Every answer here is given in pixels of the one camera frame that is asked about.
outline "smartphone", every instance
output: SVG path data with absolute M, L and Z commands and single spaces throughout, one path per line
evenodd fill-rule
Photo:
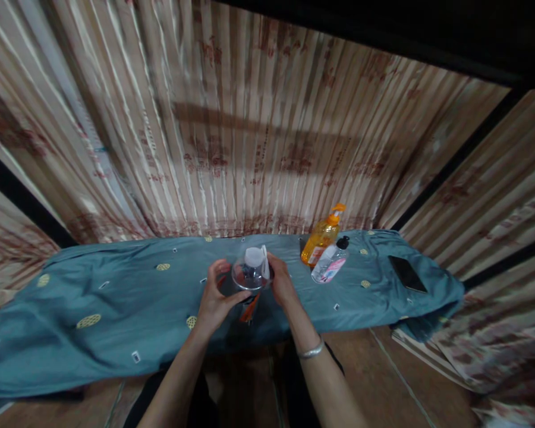
M 391 261 L 391 265 L 403 286 L 421 293 L 428 293 L 428 290 L 424 284 L 422 284 L 418 274 L 412 268 L 408 260 L 395 256 L 388 256 L 388 259 Z

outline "clear plastic bottle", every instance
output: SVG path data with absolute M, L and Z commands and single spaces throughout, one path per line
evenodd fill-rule
M 301 252 L 301 261 L 311 268 L 317 264 L 319 257 L 337 239 L 339 234 L 339 213 L 347 207 L 343 204 L 337 204 L 333 208 L 333 214 L 325 220 L 320 221 L 313 228 L 313 232 Z
M 327 247 L 311 273 L 315 282 L 326 284 L 335 277 L 349 257 L 348 246 L 349 237 L 343 236 L 336 244 Z
M 251 292 L 249 298 L 240 302 L 241 322 L 251 325 L 260 293 L 272 282 L 271 278 L 273 275 L 269 269 L 266 246 L 248 248 L 244 257 L 239 258 L 232 265 L 232 281 L 235 291 Z

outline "silver bracelet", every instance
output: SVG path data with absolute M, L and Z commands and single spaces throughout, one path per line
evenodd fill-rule
M 321 351 L 323 351 L 323 348 L 325 347 L 325 341 L 323 340 L 321 335 L 319 335 L 319 339 L 321 339 L 321 343 L 319 345 L 317 345 L 311 351 L 307 351 L 306 353 L 302 353 L 302 354 L 297 353 L 297 356 L 300 357 L 302 360 L 307 360 L 309 358 L 313 358 L 319 355 Z

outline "teal bedsheet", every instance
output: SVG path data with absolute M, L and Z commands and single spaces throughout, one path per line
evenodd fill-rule
M 220 258 L 234 262 L 247 247 L 262 244 L 288 263 L 301 302 L 319 332 L 400 323 L 424 341 L 456 311 L 464 293 L 462 283 L 397 232 L 342 234 L 351 238 L 350 258 L 324 285 L 311 279 L 310 269 L 300 260 L 306 235 L 210 242 L 164 238 L 67 248 L 0 309 L 0 399 L 158 370 L 174 358 L 190 332 L 186 321 L 197 315 L 208 266 Z M 391 254 L 409 260 L 427 294 L 401 285 L 387 258 Z M 228 279 L 223 291 L 229 293 L 231 287 Z M 237 320 L 239 311 L 236 307 L 214 334 L 210 353 L 289 337 L 287 320 L 271 290 L 261 294 L 251 326 Z

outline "orange bottle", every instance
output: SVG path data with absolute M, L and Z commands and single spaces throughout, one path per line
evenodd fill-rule
M 341 220 L 339 213 L 346 209 L 347 207 L 343 204 L 335 205 L 333 214 L 327 217 L 327 220 L 322 220 L 315 225 L 301 253 L 301 261 L 307 266 L 315 266 L 321 254 L 325 251 L 325 248 L 335 243 L 339 234 L 339 220 Z

